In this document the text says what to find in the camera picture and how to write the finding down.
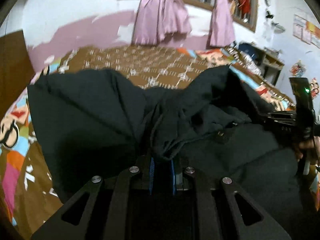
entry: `patterned bedsheet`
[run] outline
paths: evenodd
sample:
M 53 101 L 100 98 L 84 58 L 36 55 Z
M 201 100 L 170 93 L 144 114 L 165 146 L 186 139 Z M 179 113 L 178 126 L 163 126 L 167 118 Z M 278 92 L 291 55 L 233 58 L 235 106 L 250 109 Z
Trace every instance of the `patterned bedsheet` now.
M 112 68 L 133 84 L 147 89 L 164 87 L 183 89 L 207 68 L 229 65 L 277 110 L 291 110 L 294 105 L 286 95 L 246 69 L 240 53 L 226 47 L 210 51 L 184 48 L 124 46 L 109 49 L 80 48 L 55 60 L 37 73 L 72 73 L 82 69 Z M 319 208 L 319 180 L 314 174 L 310 190 Z M 62 206 L 52 188 L 52 179 L 37 142 L 29 112 L 25 89 L 1 121 L 0 129 L 0 201 L 7 208 L 8 218 L 19 233 L 31 235 Z

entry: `screw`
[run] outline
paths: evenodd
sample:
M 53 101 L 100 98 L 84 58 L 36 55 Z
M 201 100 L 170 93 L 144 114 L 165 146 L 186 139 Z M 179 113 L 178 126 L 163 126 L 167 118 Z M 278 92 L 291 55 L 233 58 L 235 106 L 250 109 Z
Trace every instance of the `screw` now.
M 93 183 L 98 183 L 98 182 L 101 181 L 101 177 L 100 177 L 100 176 L 93 176 L 92 179 L 91 179 L 91 181 L 92 181 Z
M 195 173 L 195 168 L 192 168 L 192 167 L 187 167 L 186 168 L 186 173 L 189 173 L 189 174 L 192 174 L 192 173 Z
M 231 184 L 231 183 L 232 183 L 232 179 L 230 179 L 230 178 L 228 178 L 228 177 L 225 177 L 225 178 L 222 179 L 222 182 L 223 182 L 224 184 Z
M 138 168 L 137 166 L 132 166 L 132 167 L 129 169 L 129 171 L 130 171 L 131 173 L 137 173 L 137 172 L 139 171 L 139 168 Z

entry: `white wall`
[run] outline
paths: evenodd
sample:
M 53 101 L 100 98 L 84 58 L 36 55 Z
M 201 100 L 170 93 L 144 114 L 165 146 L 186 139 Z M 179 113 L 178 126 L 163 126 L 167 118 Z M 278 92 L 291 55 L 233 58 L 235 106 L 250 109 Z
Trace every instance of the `white wall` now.
M 275 34 L 273 40 L 273 47 L 283 51 L 281 58 L 285 62 L 277 87 L 283 93 L 294 99 L 289 83 L 289 77 L 292 76 L 290 68 L 299 59 L 302 60 L 307 68 L 304 77 L 307 77 L 309 81 L 316 77 L 318 81 L 320 81 L 320 49 L 314 45 L 306 44 L 292 35 L 294 15 L 297 14 L 298 16 L 305 18 L 317 27 L 320 27 L 320 24 L 304 0 L 276 0 L 276 6 L 277 14 L 274 20 L 286 28 L 285 33 Z M 315 98 L 314 107 L 316 111 L 319 111 L 319 103 L 320 97 Z
M 23 8 L 26 0 L 18 0 L 0 27 L 0 37 L 21 30 Z
M 140 0 L 27 0 L 22 26 L 27 45 L 37 46 L 49 42 L 57 29 L 70 22 L 89 16 L 103 16 L 122 10 L 137 11 Z M 272 41 L 262 38 L 265 5 L 259 0 L 258 27 L 253 33 L 241 25 L 234 23 L 236 40 L 240 42 L 255 41 L 259 46 L 268 46 Z M 211 12 L 187 5 L 191 16 L 192 36 L 204 36 L 209 33 Z M 270 8 L 274 14 L 276 5 Z

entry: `black cloth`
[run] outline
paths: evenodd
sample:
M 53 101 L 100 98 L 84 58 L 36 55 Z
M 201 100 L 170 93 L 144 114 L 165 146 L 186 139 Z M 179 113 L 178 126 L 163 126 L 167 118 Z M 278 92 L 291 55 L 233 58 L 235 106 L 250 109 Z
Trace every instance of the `black cloth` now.
M 28 86 L 28 98 L 63 202 L 92 176 L 115 176 L 132 166 L 137 155 L 167 161 L 180 153 L 211 177 L 233 177 L 277 220 L 287 222 L 277 210 L 289 198 L 290 212 L 301 211 L 294 153 L 252 124 L 258 112 L 273 107 L 228 66 L 204 71 L 184 90 L 142 90 L 113 70 L 52 74 Z

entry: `cartoon print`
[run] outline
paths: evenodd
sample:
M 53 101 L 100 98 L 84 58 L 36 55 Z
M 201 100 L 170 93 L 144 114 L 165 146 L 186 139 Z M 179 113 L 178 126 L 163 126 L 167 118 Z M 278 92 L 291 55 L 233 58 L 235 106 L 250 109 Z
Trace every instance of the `cartoon print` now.
M 0 123 L 0 146 L 12 148 L 18 141 L 19 129 L 16 120 L 5 116 Z
M 261 85 L 255 89 L 256 92 L 269 104 L 272 104 L 276 111 L 285 111 L 286 107 L 284 106 L 281 99 L 276 98 L 265 85 Z
M 310 83 L 310 89 L 312 99 L 314 99 L 319 94 L 319 84 L 316 78 L 312 79 L 312 82 Z
M 0 146 L 3 145 L 11 149 L 16 145 L 19 138 L 17 122 L 24 124 L 28 118 L 28 114 L 29 109 L 25 104 L 24 106 L 14 108 L 2 119 L 0 123 Z
M 208 51 L 197 50 L 196 53 L 202 58 L 206 59 L 211 63 L 216 63 L 217 65 L 226 65 L 230 64 L 230 59 L 223 58 L 223 53 L 220 49 L 211 49 Z
M 294 77 L 302 77 L 306 72 L 305 65 L 303 65 L 299 59 L 298 62 L 291 67 L 290 72 Z

